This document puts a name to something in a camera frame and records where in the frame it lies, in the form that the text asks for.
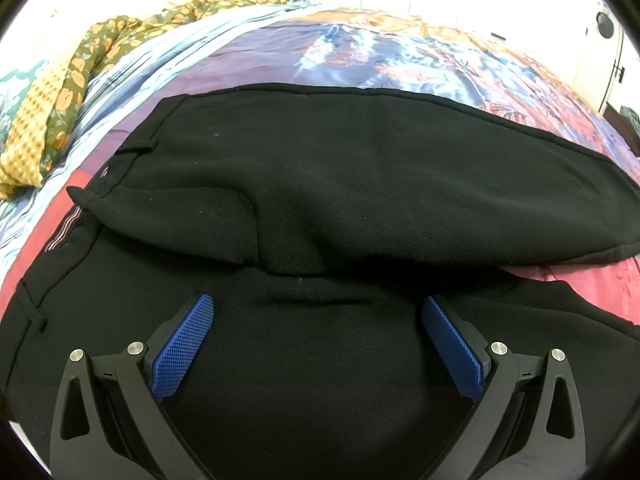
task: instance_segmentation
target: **black pants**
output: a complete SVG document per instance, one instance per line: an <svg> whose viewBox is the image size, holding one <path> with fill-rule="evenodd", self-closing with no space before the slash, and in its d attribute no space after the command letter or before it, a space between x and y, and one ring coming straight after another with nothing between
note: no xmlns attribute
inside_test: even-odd
<svg viewBox="0 0 640 480"><path fill-rule="evenodd" d="M81 219L0 325L0 378L44 457L69 352L145 340L194 290L216 318L163 401L217 478L416 479L465 418L420 325L444 295L487 340L562 348L588 460L640 396L635 326L493 269L640 251L609 159L448 100L249 86L162 101L70 189Z"/></svg>

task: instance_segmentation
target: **metal screw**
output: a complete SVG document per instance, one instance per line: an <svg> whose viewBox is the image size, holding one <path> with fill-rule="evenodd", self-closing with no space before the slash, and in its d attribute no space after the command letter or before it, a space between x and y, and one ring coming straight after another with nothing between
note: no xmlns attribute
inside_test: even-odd
<svg viewBox="0 0 640 480"><path fill-rule="evenodd" d="M556 361L564 361L564 352L559 348L554 348L551 351L551 357Z"/></svg>
<svg viewBox="0 0 640 480"><path fill-rule="evenodd" d="M127 346L127 352L130 353L131 355L138 355L144 349L145 349L145 345L140 341L134 341L129 346Z"/></svg>
<svg viewBox="0 0 640 480"><path fill-rule="evenodd" d="M498 355L505 355L507 353L507 345L501 343L500 341L496 341L495 343L491 343L491 352Z"/></svg>
<svg viewBox="0 0 640 480"><path fill-rule="evenodd" d="M71 354L69 354L69 359L72 361L79 361L84 357L84 352L82 349L76 348Z"/></svg>

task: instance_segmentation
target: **colorful bedsheet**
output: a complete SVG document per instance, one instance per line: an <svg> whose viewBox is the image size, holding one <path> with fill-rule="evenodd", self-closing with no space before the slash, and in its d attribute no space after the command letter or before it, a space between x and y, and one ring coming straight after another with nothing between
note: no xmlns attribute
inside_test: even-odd
<svg viewBox="0 0 640 480"><path fill-rule="evenodd" d="M243 34L183 71L124 118L70 180L84 186L161 98L257 82L387 87L437 94L604 153L640 183L640 163L618 133L534 60L499 41L362 11L322 12ZM0 290L0 309L71 205L62 192L47 209L7 275ZM77 216L72 210L55 239L63 237ZM537 279L567 280L591 303L640 324L637 258L613 266L510 270Z"/></svg>

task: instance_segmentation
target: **textured blue pad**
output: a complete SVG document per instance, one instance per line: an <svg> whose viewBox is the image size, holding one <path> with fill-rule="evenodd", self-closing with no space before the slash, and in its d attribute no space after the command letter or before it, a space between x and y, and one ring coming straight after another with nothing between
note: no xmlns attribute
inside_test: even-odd
<svg viewBox="0 0 640 480"><path fill-rule="evenodd" d="M480 361L431 296L422 305L422 323L460 395L478 402L483 390Z"/></svg>
<svg viewBox="0 0 640 480"><path fill-rule="evenodd" d="M201 295L154 361L149 389L160 402L173 395L213 323L213 300Z"/></svg>

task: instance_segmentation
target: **round black object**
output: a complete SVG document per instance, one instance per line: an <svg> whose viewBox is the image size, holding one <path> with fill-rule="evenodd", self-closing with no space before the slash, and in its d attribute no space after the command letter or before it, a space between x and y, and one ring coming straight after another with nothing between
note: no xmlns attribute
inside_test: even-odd
<svg viewBox="0 0 640 480"><path fill-rule="evenodd" d="M598 30L603 38L608 40L613 37L613 22L611 18L604 12L599 12L596 15L596 21L598 22Z"/></svg>

